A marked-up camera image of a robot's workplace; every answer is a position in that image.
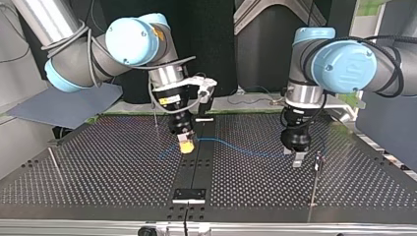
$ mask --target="black metal plate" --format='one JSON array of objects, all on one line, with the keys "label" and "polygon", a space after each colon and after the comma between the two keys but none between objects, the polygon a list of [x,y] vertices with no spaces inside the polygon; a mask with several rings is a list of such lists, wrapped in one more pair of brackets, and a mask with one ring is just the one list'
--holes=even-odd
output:
[{"label": "black metal plate", "polygon": [[100,118],[54,151],[60,168],[45,153],[2,180],[0,217],[182,219],[171,197],[190,188],[194,168],[185,178],[168,117],[157,120],[156,129],[152,116]]},{"label": "black metal plate", "polygon": [[[299,169],[292,168],[293,156],[283,155],[282,129],[279,114],[218,115],[215,124],[206,123],[203,136],[247,151],[200,144],[199,159],[212,161],[197,169],[193,185],[208,188],[204,221],[417,223],[417,183],[346,127],[325,118],[314,124]],[[326,164],[317,206],[310,208],[317,151]]]}]

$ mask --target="metal rod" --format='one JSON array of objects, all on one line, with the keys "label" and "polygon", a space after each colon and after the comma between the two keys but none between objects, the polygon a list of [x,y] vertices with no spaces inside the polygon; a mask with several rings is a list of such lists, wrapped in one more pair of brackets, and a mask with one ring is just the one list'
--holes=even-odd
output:
[{"label": "metal rod", "polygon": [[59,168],[58,162],[56,162],[55,154],[53,153],[52,147],[49,147],[48,148],[48,151],[49,151],[49,154],[50,154],[50,156],[52,158],[53,164],[55,165],[56,168]]},{"label": "metal rod", "polygon": [[80,28],[65,0],[13,0],[13,3],[44,46],[67,38]]}]

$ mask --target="end effector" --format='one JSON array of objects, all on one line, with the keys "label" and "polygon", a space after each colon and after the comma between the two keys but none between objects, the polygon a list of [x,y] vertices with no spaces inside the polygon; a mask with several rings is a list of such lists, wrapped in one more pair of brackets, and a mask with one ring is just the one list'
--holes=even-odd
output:
[{"label": "end effector", "polygon": [[[182,153],[194,149],[193,106],[207,103],[217,82],[206,77],[188,77],[184,64],[195,57],[178,60],[170,27],[161,14],[138,19],[120,19],[106,34],[110,54],[128,66],[149,71],[149,96],[160,110],[170,115],[170,131],[177,135]],[[189,103],[189,86],[199,87],[198,99]]]},{"label": "end effector", "polygon": [[[325,109],[327,92],[365,90],[385,97],[417,93],[413,80],[417,76],[413,66],[417,60],[416,46],[397,43],[380,49],[366,42],[355,37],[335,38],[331,28],[297,30],[285,93],[287,106],[281,113],[285,126],[281,141],[286,153],[296,152],[295,167],[301,165],[310,149],[309,126]],[[401,64],[402,80],[395,63]]]},{"label": "end effector", "polygon": [[45,71],[51,84],[74,92],[100,86],[132,69],[147,70],[149,94],[159,108],[170,114],[170,128],[178,136],[181,150],[194,149],[188,88],[200,87],[194,106],[209,101],[216,81],[188,77],[183,64],[195,57],[179,60],[163,15],[116,20],[105,34],[95,38],[85,23],[75,18],[65,0],[51,0],[48,4],[43,0],[13,2],[42,42],[42,49],[49,52]]}]

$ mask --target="thin wire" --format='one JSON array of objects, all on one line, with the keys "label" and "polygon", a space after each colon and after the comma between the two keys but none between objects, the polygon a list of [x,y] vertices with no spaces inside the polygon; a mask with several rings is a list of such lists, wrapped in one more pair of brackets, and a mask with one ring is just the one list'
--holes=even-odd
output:
[{"label": "thin wire", "polygon": [[4,122],[0,123],[0,126],[1,126],[1,125],[4,125],[4,124],[7,124],[7,123],[9,123],[9,122],[11,122],[11,121],[14,121],[14,120],[16,120],[16,119],[18,119],[18,117],[14,117],[14,118],[12,118],[12,119],[10,119],[10,120],[6,120],[6,121],[4,121]]},{"label": "thin wire", "polygon": [[94,25],[95,25],[95,27],[98,29],[98,30],[100,30],[101,32],[104,32],[104,29],[102,29],[98,24],[97,24],[97,22],[95,21],[95,18],[94,18],[94,3],[95,3],[95,0],[92,0],[91,1],[91,5],[90,5],[90,9],[89,9],[89,13],[91,14],[91,19],[92,19],[92,22],[94,23]]},{"label": "thin wire", "polygon": [[[230,144],[226,141],[223,141],[221,139],[218,138],[197,138],[197,141],[199,142],[218,142],[228,148],[232,148],[234,150],[237,150],[241,153],[247,154],[247,155],[252,155],[252,156],[260,156],[260,157],[275,157],[275,156],[279,156],[279,157],[283,157],[283,155],[277,155],[276,153],[267,153],[267,152],[257,152],[257,151],[251,151],[248,149],[244,149],[241,147],[237,147],[233,144]],[[174,151],[175,149],[179,149],[178,145],[173,145],[171,147],[169,147],[168,149],[164,150],[160,155],[159,155],[159,159],[163,159],[167,154],[171,153],[172,151]]]},{"label": "thin wire", "polygon": [[241,147],[237,147],[235,145],[232,145],[232,144],[230,144],[226,141],[223,141],[221,139],[218,139],[218,138],[198,138],[197,140],[200,141],[200,142],[201,141],[218,142],[218,143],[221,143],[222,145],[224,145],[228,148],[232,148],[234,150],[237,150],[237,151],[242,152],[242,153],[247,154],[247,155],[254,155],[254,156],[261,156],[261,157],[276,156],[276,153],[256,152],[256,151],[247,150],[247,149],[244,149],[244,148],[241,148]]},{"label": "thin wire", "polygon": [[9,60],[0,61],[0,63],[7,63],[7,62],[18,61],[18,60],[26,57],[29,54],[29,52],[30,52],[30,47],[28,46],[27,51],[22,56],[19,56],[19,57],[13,58],[13,59],[9,59]]},{"label": "thin wire", "polygon": [[[12,7],[10,7],[9,5],[7,5],[7,4],[0,4],[0,7],[5,7],[6,9],[9,9],[12,13],[14,13],[16,16],[17,16],[17,13],[13,10],[13,8]],[[10,26],[13,28],[13,30],[15,31],[15,33],[19,36],[19,38],[24,42],[24,43],[26,43],[26,44],[28,44],[27,42],[26,42],[26,40],[25,40],[25,38],[24,38],[24,36],[23,35],[21,35],[20,33],[19,33],[19,31],[18,31],[18,29],[16,29],[15,28],[15,26],[13,25],[13,23],[10,21],[10,19],[9,19],[9,17],[7,17],[7,15],[3,12],[3,10],[0,10],[0,12],[3,14],[3,16],[6,18],[6,20],[9,22],[9,24],[10,24]],[[0,61],[0,63],[7,63],[7,62],[14,62],[14,61],[18,61],[18,60],[20,60],[20,59],[22,59],[22,58],[24,58],[24,57],[26,57],[28,54],[29,54],[29,52],[30,52],[30,46],[28,45],[28,48],[27,48],[27,50],[26,50],[26,52],[23,54],[23,55],[21,55],[21,56],[18,56],[18,57],[16,57],[16,58],[13,58],[13,59],[8,59],[8,60],[3,60],[3,61]]]},{"label": "thin wire", "polygon": [[273,97],[272,97],[272,95],[270,94],[270,92],[269,92],[269,90],[268,89],[266,89],[265,87],[262,87],[262,86],[254,86],[254,87],[248,87],[248,88],[243,88],[243,89],[254,89],[254,88],[260,88],[260,89],[262,89],[262,90],[264,90],[267,94],[268,94],[268,96],[270,97],[270,99],[268,99],[268,98],[260,98],[260,99],[257,99],[257,100],[255,100],[255,101],[245,101],[245,100],[242,100],[242,101],[238,101],[238,102],[232,102],[231,100],[230,100],[230,96],[234,93],[234,92],[236,92],[238,89],[235,89],[233,92],[231,92],[230,94],[229,94],[229,96],[227,96],[227,102],[228,103],[230,103],[230,104],[232,104],[232,105],[238,105],[238,104],[242,104],[242,103],[245,103],[245,104],[248,104],[248,105],[251,105],[251,104],[255,104],[255,103],[257,103],[257,102],[260,102],[260,101],[269,101],[269,102],[271,102],[271,101],[273,101]]},{"label": "thin wire", "polygon": [[311,26],[310,23],[311,23],[312,15],[313,15],[314,1],[315,0],[312,0],[312,4],[310,5],[309,20],[307,21],[307,27],[310,27]]}]

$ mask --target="white wall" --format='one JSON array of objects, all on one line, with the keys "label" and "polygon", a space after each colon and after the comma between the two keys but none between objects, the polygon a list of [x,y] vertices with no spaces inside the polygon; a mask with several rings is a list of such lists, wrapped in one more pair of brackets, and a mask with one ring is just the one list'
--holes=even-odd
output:
[{"label": "white wall", "polygon": [[[10,0],[0,2],[11,4]],[[22,33],[16,16],[2,10]],[[0,13],[0,61],[19,57],[27,48]],[[19,102],[45,89],[47,84],[40,79],[30,53],[15,62],[0,63],[0,178],[42,152],[46,142],[53,139],[52,127],[48,125],[4,116],[4,112]]]}]

